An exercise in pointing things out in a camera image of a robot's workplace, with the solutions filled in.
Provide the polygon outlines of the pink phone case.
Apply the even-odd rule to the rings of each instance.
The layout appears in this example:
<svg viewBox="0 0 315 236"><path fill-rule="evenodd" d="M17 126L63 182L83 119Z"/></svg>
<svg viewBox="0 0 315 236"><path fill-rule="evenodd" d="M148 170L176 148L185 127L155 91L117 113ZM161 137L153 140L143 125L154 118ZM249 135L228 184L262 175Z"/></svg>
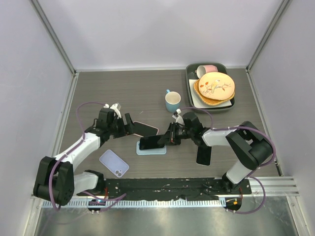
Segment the pink phone case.
<svg viewBox="0 0 315 236"><path fill-rule="evenodd" d="M134 121L133 134L139 137L155 136L158 134L158 128Z"/></svg>

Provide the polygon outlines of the light blue phone case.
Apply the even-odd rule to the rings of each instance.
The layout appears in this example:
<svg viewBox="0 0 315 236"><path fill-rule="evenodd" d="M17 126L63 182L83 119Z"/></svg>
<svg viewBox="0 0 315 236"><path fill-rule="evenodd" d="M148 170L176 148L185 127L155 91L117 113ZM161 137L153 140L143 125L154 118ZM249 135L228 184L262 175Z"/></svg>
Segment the light blue phone case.
<svg viewBox="0 0 315 236"><path fill-rule="evenodd" d="M167 153L166 146L164 146L163 148L140 150L140 142L138 141L136 144L137 155L164 155L166 153Z"/></svg>

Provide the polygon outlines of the black phone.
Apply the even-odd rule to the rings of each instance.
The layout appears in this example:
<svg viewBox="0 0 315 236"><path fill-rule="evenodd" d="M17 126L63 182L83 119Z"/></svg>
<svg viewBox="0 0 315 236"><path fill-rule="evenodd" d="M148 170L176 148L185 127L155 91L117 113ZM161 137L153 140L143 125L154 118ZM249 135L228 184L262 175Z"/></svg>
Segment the black phone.
<svg viewBox="0 0 315 236"><path fill-rule="evenodd" d="M198 147L196 163L203 166L210 166L212 147Z"/></svg>
<svg viewBox="0 0 315 236"><path fill-rule="evenodd" d="M157 149L164 148L165 144L160 143L162 135L148 136L140 138L139 149L148 150L148 149Z"/></svg>

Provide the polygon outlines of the purple phone case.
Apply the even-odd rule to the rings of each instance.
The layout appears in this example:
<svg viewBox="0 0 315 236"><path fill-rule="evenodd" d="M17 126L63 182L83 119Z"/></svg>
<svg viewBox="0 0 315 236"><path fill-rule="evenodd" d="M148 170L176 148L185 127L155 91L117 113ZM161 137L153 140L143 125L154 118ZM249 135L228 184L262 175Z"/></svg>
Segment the purple phone case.
<svg viewBox="0 0 315 236"><path fill-rule="evenodd" d="M99 158L99 161L118 178L129 170L129 165L110 149Z"/></svg>

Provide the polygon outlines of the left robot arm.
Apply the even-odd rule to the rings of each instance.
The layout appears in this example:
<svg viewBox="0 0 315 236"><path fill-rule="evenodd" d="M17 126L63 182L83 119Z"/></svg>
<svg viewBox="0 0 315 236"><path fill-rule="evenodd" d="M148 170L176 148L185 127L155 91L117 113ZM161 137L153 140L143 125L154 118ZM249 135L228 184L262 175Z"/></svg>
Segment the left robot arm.
<svg viewBox="0 0 315 236"><path fill-rule="evenodd" d="M105 189L104 175L87 170L75 175L76 168L110 138L133 134L134 124L129 113L122 118L118 109L102 108L92 126L64 152L41 159L33 188L33 195L65 206L72 196L86 191L100 196Z"/></svg>

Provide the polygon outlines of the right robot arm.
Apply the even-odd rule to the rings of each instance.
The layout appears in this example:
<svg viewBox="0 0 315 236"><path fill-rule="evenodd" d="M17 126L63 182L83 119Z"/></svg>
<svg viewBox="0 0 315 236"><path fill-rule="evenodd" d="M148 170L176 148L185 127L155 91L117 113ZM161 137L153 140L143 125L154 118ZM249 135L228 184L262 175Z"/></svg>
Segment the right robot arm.
<svg viewBox="0 0 315 236"><path fill-rule="evenodd" d="M212 147L232 148L238 160L221 178L227 194L234 194L246 177L275 158L273 142L249 121L234 127L211 128L203 126L193 112L173 117L176 121L161 135L158 144L177 146L182 140L191 139L198 147L197 162L201 165L208 165Z"/></svg>

